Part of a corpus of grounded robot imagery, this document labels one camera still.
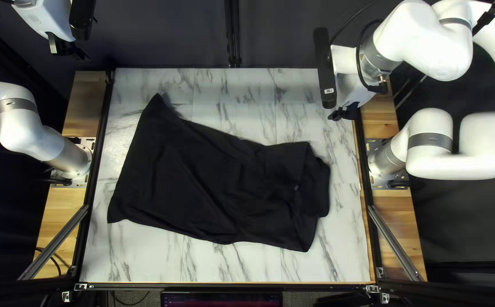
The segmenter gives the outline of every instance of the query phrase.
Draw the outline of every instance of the black cable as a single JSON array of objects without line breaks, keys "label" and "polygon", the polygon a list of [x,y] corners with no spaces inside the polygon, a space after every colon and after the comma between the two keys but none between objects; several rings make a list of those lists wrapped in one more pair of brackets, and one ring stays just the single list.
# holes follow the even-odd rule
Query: black cable
[{"label": "black cable", "polygon": [[359,63],[359,49],[361,49],[361,42],[363,40],[363,35],[368,30],[368,28],[370,28],[373,24],[379,24],[382,21],[384,21],[384,20],[383,19],[376,19],[376,20],[373,20],[373,21],[369,22],[368,24],[366,24],[365,27],[363,27],[363,29],[361,30],[359,37],[357,38],[357,47],[355,48],[355,64],[357,65],[357,74],[359,75],[359,80],[361,81],[361,84],[363,84],[363,86],[367,90],[369,90],[371,92],[375,92],[375,93],[385,93],[385,92],[384,92],[383,87],[375,86],[375,85],[368,85],[367,82],[365,82],[365,79],[363,78],[363,74],[361,74],[361,64]]},{"label": "black cable", "polygon": [[342,32],[350,22],[352,22],[352,20],[354,18],[356,18],[359,14],[363,13],[363,11],[367,10],[369,7],[373,6],[377,1],[373,1],[369,4],[367,4],[366,6],[362,7],[359,9],[359,11],[357,11],[355,14],[353,14],[352,16],[350,16],[350,18],[348,18],[348,20],[346,20],[346,22],[342,25],[342,27],[340,29],[338,29],[335,34],[333,34],[332,38],[331,38],[331,41],[330,41],[330,44],[333,45],[333,43],[335,42],[335,39],[339,36],[340,32]]},{"label": "black cable", "polygon": [[60,255],[58,255],[58,254],[54,253],[54,255],[53,255],[53,256],[54,256],[54,257],[56,257],[56,258],[58,258],[58,260],[59,260],[59,261],[60,261],[63,265],[65,265],[66,267],[68,267],[68,268],[69,268],[69,267],[71,267],[71,265],[70,265],[70,264],[68,264],[68,263],[67,263],[67,262],[66,262],[66,261],[65,261],[62,257],[60,257]]},{"label": "black cable", "polygon": [[41,171],[41,174],[46,174],[48,173],[49,171],[53,171],[55,168],[53,166],[50,166],[48,168],[46,168],[44,171]]},{"label": "black cable", "polygon": [[403,187],[403,186],[412,186],[411,181],[389,181],[388,187]]},{"label": "black cable", "polygon": [[39,178],[38,180],[42,182],[48,182],[49,184],[59,184],[64,186],[70,186],[72,183],[71,179]]},{"label": "black cable", "polygon": [[477,20],[477,24],[475,24],[473,30],[471,31],[473,36],[479,33],[480,29],[482,29],[484,26],[489,24],[492,20],[494,20],[494,18],[495,18],[495,0],[492,2],[492,6],[490,6],[490,9],[484,12]]},{"label": "black cable", "polygon": [[121,303],[124,306],[133,306],[133,305],[137,305],[137,304],[143,302],[143,300],[148,296],[148,294],[149,294],[150,291],[147,291],[147,293],[145,294],[145,296],[143,296],[139,301],[137,301],[135,303],[131,303],[131,304],[126,304],[126,303],[122,302],[120,299],[117,299],[116,296],[115,296],[115,291],[109,291],[109,292],[111,293],[111,296],[113,297],[113,305],[116,306],[116,302],[119,302],[119,303]]},{"label": "black cable", "polygon": [[[43,248],[35,248],[36,251],[38,252],[43,252]],[[50,257],[50,260],[52,260],[52,262],[54,262],[54,265],[56,266],[56,268],[58,269],[58,277],[61,277],[62,276],[62,269],[60,269],[60,265],[58,264],[58,262],[54,259],[54,257]]]}]

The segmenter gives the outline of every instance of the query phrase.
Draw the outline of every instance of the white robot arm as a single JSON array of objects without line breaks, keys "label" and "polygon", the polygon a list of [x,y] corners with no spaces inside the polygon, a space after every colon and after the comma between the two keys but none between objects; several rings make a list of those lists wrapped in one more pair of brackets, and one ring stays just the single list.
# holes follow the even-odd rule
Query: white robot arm
[{"label": "white robot arm", "polygon": [[12,8],[35,32],[48,39],[48,32],[67,42],[75,38],[69,26],[70,0],[16,0]]},{"label": "white robot arm", "polygon": [[52,54],[89,61],[75,41],[90,37],[95,5],[96,0],[15,0],[12,8],[49,41]]},{"label": "white robot arm", "polygon": [[[401,2],[362,43],[363,77],[377,84],[405,61],[436,80],[455,80],[471,65],[473,42],[495,61],[495,18],[477,35],[471,34],[490,6],[473,0],[442,0],[433,6],[422,0]],[[374,93],[359,80],[356,48],[332,45],[331,51],[339,106],[351,101],[363,105]]]},{"label": "white robot arm", "polygon": [[406,168],[411,175],[441,180],[495,178],[495,112],[466,116],[459,152],[452,154],[452,117],[434,108],[416,112],[407,124],[368,156],[373,176],[393,180]]},{"label": "white robot arm", "polygon": [[83,176],[90,168],[85,151],[41,124],[32,93],[4,82],[0,82],[0,142],[55,167],[65,178]]}]

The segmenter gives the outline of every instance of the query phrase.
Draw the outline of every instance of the marble surface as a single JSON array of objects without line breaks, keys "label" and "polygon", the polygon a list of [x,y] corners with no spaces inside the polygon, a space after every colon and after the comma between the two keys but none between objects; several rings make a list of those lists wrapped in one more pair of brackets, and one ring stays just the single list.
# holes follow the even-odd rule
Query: marble surface
[{"label": "marble surface", "polygon": [[[309,141],[331,166],[330,211],[306,253],[220,245],[128,220],[107,206],[137,122],[160,93],[187,120],[265,145]],[[352,123],[326,119],[315,69],[118,69],[81,281],[132,283],[370,281]]]}]

